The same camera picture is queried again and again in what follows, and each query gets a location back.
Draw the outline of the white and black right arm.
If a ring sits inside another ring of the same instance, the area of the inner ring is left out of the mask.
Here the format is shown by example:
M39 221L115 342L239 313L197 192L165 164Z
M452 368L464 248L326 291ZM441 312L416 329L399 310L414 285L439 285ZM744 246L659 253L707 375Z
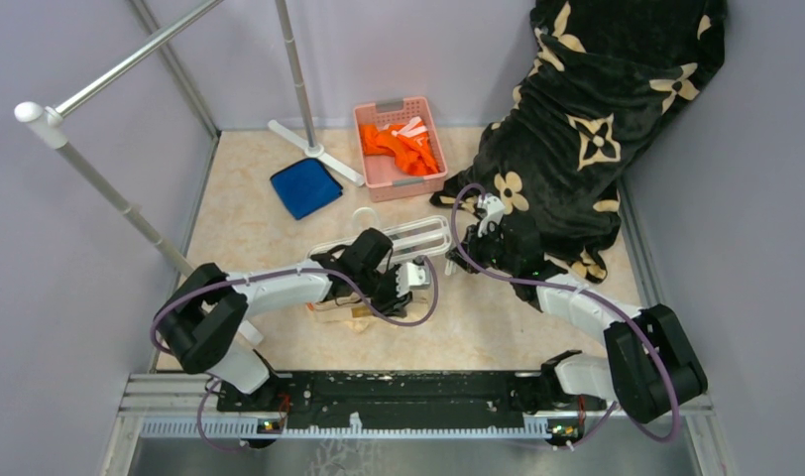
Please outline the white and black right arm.
M604 297L569 274L546 281L500 275L475 262L456 223L450 233L462 263L512 285L534 290L540 310L559 317L606 348L604 357L583 353L557 361L540 382L544 402L567 408L578 395L616 402L635 422L666 414L709 389L709 380L677 314L667 305L639 307Z

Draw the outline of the cream boxer underwear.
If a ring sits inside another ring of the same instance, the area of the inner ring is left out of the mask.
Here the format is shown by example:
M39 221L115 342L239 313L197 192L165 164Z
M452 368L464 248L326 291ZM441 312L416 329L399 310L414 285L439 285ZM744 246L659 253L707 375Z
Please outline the cream boxer underwear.
M374 322L374 316L359 300L336 303L335 301L308 303L312 318L323 324L341 324L354 333L362 333Z

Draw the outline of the white plastic clip hanger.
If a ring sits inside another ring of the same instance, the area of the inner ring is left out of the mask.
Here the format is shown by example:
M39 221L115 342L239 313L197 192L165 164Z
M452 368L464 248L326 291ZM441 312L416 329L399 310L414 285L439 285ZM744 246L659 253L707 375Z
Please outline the white plastic clip hanger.
M335 271L356 283L375 284L391 269L393 259L429 259L444 254L451 244L449 222L434 215L391 228L363 228L347 240L315 246L301 264Z

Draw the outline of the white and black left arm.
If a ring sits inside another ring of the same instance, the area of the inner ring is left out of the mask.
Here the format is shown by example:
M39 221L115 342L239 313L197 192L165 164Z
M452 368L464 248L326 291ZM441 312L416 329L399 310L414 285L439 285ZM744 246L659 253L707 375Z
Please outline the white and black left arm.
M237 341L246 321L297 304L337 304L355 296L373 315L400 325L414 290L429 287L432 278L424 258L393 265L392 254L391 238L369 228L350 244L278 270L242 276L204 264L155 316L153 341L185 373L216 377L253 409L267 410L277 402L280 385L265 360Z

